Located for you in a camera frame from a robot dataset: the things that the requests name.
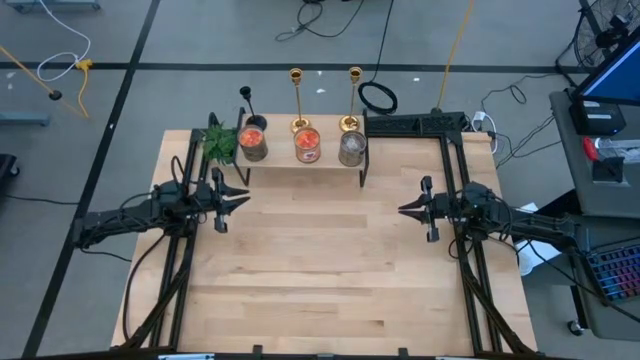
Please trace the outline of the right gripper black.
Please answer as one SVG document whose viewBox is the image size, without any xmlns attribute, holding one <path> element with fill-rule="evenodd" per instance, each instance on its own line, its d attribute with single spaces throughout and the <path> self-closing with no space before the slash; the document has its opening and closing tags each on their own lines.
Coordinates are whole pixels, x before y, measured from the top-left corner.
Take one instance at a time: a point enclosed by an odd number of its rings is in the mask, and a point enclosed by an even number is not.
<svg viewBox="0 0 640 360">
<path fill-rule="evenodd" d="M 451 198 L 447 193 L 432 193 L 432 178 L 424 176 L 421 179 L 420 187 L 422 194 L 405 205 L 399 207 L 399 213 L 419 221 L 422 225 L 428 226 L 427 241 L 434 243 L 440 240 L 439 229 L 436 226 L 437 219 L 452 218 L 456 213 L 454 209 L 455 198 Z"/>
</svg>

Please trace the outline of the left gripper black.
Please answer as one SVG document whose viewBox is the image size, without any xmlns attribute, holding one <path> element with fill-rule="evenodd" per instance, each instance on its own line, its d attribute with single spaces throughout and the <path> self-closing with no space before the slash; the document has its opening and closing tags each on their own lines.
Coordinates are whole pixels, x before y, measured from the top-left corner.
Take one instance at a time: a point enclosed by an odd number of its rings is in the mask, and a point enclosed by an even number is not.
<svg viewBox="0 0 640 360">
<path fill-rule="evenodd" d="M 211 169 L 213 186 L 204 179 L 199 179 L 196 185 L 195 198 L 203 208 L 204 213 L 214 212 L 214 229 L 219 233 L 227 233 L 228 228 L 224 220 L 234 210 L 250 200 L 250 197 L 240 197 L 223 200 L 223 197 L 236 197 L 248 194 L 247 189 L 238 189 L 226 185 L 224 174 L 218 167 Z"/>
</svg>

